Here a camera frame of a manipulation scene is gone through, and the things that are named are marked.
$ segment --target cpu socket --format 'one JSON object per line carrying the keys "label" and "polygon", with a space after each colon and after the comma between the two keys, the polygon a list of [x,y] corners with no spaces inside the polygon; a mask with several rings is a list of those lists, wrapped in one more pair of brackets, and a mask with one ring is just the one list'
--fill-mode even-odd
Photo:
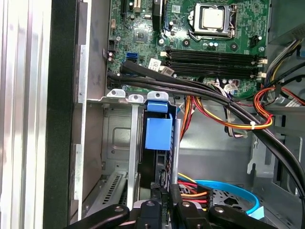
{"label": "cpu socket", "polygon": [[189,35],[195,40],[204,37],[231,39],[236,32],[237,5],[197,3],[188,16],[192,30]]}

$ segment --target green circuit board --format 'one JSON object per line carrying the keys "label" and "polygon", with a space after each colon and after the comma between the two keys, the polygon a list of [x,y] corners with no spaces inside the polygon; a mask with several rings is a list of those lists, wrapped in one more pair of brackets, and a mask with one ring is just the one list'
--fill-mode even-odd
{"label": "green circuit board", "polygon": [[[164,57],[160,56],[160,52],[164,51],[165,46],[171,46],[171,48],[179,50],[264,56],[269,0],[167,0],[165,18],[167,21],[173,21],[174,26],[172,32],[163,30],[162,33],[153,31],[152,19],[145,17],[146,15],[152,15],[152,2],[152,0],[141,0],[140,12],[127,11],[126,21],[124,22],[120,14],[121,0],[112,0],[109,40],[115,42],[116,53],[114,62],[109,63],[108,67],[113,72],[119,71],[121,63],[125,61],[127,52],[138,53],[138,63],[146,67],[148,67],[151,58],[164,60]],[[196,3],[236,4],[235,37],[226,40],[202,39],[199,42],[192,40],[187,34],[190,29],[188,16],[190,11],[194,10]],[[250,38],[254,35],[259,35],[262,39],[255,47],[250,48]],[[160,39],[164,40],[163,44],[159,44]],[[185,39],[190,40],[188,47],[183,46],[183,40]],[[218,46],[210,49],[208,46],[210,42],[216,42]],[[232,44],[236,45],[234,50],[232,50]],[[213,78],[205,80],[208,82],[215,81]],[[256,84],[256,79],[240,80],[235,96],[247,97],[255,93]],[[128,86],[124,88],[128,91],[147,91]]]}

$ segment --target chipset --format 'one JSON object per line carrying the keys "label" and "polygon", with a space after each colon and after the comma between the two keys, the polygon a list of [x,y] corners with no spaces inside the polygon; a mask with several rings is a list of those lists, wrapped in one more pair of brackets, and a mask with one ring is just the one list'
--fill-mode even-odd
{"label": "chipset", "polygon": [[145,29],[135,28],[133,32],[133,41],[136,43],[147,43],[147,31]]}
{"label": "chipset", "polygon": [[236,34],[237,5],[215,5],[197,3],[188,16],[192,30],[189,35],[195,39],[232,39]]}

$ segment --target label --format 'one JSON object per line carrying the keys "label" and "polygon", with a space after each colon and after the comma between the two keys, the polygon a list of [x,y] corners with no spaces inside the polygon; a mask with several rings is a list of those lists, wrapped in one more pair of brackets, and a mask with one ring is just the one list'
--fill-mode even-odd
{"label": "label", "polygon": [[174,72],[175,71],[173,69],[170,69],[169,67],[166,67],[166,66],[161,71],[162,74],[168,75],[168,76],[172,76]]}
{"label": "label", "polygon": [[157,72],[159,71],[160,66],[161,66],[161,61],[151,58],[151,60],[149,61],[148,68]]}
{"label": "label", "polygon": [[180,13],[181,6],[172,5],[172,13]]}
{"label": "label", "polygon": [[235,90],[238,90],[238,88],[234,83],[228,83],[224,86],[224,91],[227,93]]}
{"label": "label", "polygon": [[299,101],[296,99],[291,100],[286,106],[300,106],[302,105]]}

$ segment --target motherboard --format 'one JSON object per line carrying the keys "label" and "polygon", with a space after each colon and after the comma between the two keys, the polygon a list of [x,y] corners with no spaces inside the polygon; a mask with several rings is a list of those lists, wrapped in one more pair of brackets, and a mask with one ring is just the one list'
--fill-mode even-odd
{"label": "motherboard", "polygon": [[268,12],[269,0],[112,0],[108,68],[129,60],[247,97],[263,76]]}

